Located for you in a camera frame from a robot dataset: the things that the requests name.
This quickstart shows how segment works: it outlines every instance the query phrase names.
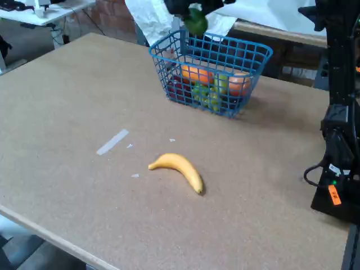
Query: white tape strip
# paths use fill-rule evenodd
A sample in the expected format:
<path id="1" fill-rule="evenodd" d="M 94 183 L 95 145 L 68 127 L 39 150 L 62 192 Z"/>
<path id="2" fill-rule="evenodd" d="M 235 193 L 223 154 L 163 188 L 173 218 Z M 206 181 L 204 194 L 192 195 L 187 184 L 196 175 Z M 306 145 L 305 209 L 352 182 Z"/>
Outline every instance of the white tape strip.
<path id="1" fill-rule="evenodd" d="M 112 149 L 118 142 L 120 142 L 123 138 L 125 138 L 127 134 L 129 134 L 129 132 L 126 129 L 122 129 L 118 134 L 113 136 L 113 138 L 109 140 L 109 142 L 107 142 L 99 150 L 97 150 L 96 153 L 100 156 L 105 154 L 110 149 Z"/>

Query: orange label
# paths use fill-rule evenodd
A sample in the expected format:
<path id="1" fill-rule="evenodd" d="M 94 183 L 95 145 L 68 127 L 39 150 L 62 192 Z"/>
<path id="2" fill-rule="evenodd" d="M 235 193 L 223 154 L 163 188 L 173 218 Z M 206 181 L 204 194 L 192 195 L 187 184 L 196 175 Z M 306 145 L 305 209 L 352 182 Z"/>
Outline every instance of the orange label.
<path id="1" fill-rule="evenodd" d="M 330 193 L 330 196 L 332 198 L 332 202 L 334 203 L 334 205 L 341 204 L 341 200 L 340 200 L 338 191 L 336 190 L 336 187 L 333 184 L 329 185 L 328 191 Z"/>

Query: blue plastic basket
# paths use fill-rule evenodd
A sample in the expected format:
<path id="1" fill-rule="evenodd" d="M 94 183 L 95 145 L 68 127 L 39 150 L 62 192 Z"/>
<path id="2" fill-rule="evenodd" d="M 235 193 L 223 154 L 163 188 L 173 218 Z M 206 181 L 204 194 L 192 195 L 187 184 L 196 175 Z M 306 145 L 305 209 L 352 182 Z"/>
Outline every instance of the blue plastic basket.
<path id="1" fill-rule="evenodd" d="M 181 29 L 149 53 L 169 99 L 231 118 L 249 101 L 273 51 L 260 43 L 210 33 L 192 36 Z"/>

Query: wire basket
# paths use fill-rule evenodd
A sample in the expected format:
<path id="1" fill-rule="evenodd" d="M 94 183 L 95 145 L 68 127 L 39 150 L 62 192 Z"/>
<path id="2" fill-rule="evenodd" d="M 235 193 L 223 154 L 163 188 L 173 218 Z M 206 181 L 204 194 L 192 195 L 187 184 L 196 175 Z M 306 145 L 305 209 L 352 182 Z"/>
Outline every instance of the wire basket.
<path id="1" fill-rule="evenodd" d="M 232 118 L 249 101 L 273 51 L 260 43 L 210 33 L 192 36 L 181 29 L 149 53 L 170 100 Z"/>

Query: banana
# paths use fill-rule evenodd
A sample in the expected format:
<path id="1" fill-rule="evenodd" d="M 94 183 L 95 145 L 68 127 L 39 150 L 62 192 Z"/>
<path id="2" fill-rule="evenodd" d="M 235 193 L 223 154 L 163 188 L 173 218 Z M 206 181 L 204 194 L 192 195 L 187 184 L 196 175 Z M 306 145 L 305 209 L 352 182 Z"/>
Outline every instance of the banana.
<path id="1" fill-rule="evenodd" d="M 156 168 L 172 168 L 181 172 L 193 187 L 196 193 L 203 191 L 203 181 L 194 166 L 184 156 L 174 153 L 161 155 L 154 163 L 148 166 L 149 170 Z"/>

